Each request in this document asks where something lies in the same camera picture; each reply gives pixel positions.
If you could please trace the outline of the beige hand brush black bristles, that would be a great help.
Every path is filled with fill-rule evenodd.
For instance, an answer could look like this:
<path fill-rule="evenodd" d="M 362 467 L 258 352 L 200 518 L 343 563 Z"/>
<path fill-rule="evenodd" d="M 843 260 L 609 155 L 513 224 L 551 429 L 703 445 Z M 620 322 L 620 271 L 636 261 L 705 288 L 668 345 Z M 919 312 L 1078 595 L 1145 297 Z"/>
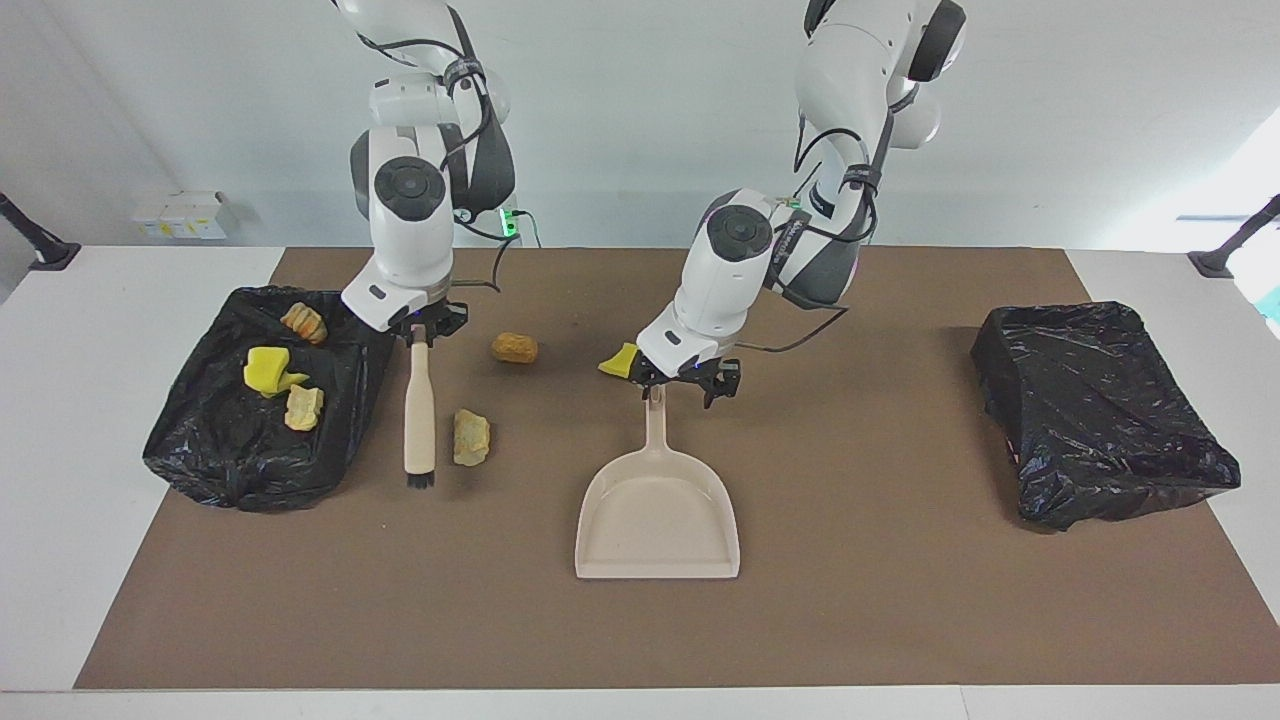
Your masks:
<path fill-rule="evenodd" d="M 436 473 L 435 393 L 430 377 L 430 347 L 415 336 L 410 343 L 410 377 L 404 389 L 403 468 L 407 486 L 434 487 Z"/>

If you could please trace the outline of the striped orange croissant piece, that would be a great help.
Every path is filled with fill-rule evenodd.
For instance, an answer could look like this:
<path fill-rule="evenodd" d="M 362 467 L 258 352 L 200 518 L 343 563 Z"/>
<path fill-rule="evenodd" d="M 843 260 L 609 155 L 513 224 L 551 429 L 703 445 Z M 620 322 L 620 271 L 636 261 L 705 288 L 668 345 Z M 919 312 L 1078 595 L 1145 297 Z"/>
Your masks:
<path fill-rule="evenodd" d="M 305 302 L 292 304 L 279 322 L 311 345 L 321 345 L 328 338 L 328 327 L 323 314 Z"/>

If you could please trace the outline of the pale round bread piece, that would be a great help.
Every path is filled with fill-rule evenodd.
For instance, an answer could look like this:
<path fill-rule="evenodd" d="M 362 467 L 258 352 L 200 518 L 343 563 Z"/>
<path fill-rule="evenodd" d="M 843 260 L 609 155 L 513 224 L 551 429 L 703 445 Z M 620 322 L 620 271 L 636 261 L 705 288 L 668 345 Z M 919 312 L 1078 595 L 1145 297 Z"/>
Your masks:
<path fill-rule="evenodd" d="M 310 432 L 315 429 L 323 414 L 324 391 L 312 387 L 292 386 L 285 401 L 284 424 L 291 430 Z"/>

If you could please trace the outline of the beige plastic dustpan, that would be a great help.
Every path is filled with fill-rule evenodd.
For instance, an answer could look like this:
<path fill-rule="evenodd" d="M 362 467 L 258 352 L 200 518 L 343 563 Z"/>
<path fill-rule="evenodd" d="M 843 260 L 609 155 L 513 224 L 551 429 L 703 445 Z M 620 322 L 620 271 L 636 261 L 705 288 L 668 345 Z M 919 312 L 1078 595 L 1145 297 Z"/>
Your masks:
<path fill-rule="evenodd" d="M 579 512 L 575 574 L 584 580 L 728 580 L 741 569 L 727 486 L 669 445 L 667 393 L 645 400 L 645 442 L 591 478 Z"/>

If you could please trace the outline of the black trash bag bin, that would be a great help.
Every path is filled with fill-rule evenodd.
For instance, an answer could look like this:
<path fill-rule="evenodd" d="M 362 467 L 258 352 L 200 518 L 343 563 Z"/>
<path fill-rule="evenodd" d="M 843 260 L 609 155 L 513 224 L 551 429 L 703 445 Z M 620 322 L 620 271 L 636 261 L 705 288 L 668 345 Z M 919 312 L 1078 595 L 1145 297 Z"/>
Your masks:
<path fill-rule="evenodd" d="M 989 311 L 970 350 L 1018 477 L 1018 515 L 1065 532 L 1184 509 L 1242 486 L 1242 466 L 1116 301 Z"/>
<path fill-rule="evenodd" d="M 279 318 L 294 302 L 320 311 L 311 345 Z M 266 398 L 242 378 L 256 346 L 291 351 L 287 372 L 324 391 L 317 427 L 284 424 L 288 391 Z M 198 503 L 247 512 L 305 509 L 333 492 L 372 424 L 393 350 L 335 291 L 265 286 L 233 291 L 178 373 L 142 451 L 143 464 Z"/>

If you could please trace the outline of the pale angular bread chunk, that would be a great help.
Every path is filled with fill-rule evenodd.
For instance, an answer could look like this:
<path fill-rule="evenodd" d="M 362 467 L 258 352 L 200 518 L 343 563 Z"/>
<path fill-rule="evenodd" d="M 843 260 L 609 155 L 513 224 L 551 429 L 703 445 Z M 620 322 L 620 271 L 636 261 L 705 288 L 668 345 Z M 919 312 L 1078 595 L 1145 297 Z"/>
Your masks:
<path fill-rule="evenodd" d="M 471 410 L 458 409 L 453 418 L 453 464 L 475 468 L 486 460 L 490 448 L 490 421 Z"/>

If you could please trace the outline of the brown table mat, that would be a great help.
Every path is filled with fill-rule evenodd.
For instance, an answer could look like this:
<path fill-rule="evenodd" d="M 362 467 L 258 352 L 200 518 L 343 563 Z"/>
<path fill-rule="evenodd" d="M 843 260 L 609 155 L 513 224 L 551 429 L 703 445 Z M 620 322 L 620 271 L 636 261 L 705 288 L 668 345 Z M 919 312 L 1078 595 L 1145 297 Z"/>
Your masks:
<path fill-rule="evenodd" d="M 596 364 L 662 306 L 677 251 L 508 256 L 500 295 L 431 361 L 486 416 L 476 468 L 399 477 L 404 354 L 344 484 L 261 515 L 168 495 L 79 689 L 1254 684 L 1280 626 L 1207 503 L 1043 533 L 969 350 L 993 307 L 1075 304 L 1064 252 L 873 247 L 852 311 L 745 354 L 736 398 L 668 391 L 672 443 L 723 478 L 730 582 L 582 582 L 596 470 L 643 402 Z M 502 332 L 540 345 L 497 361 Z"/>

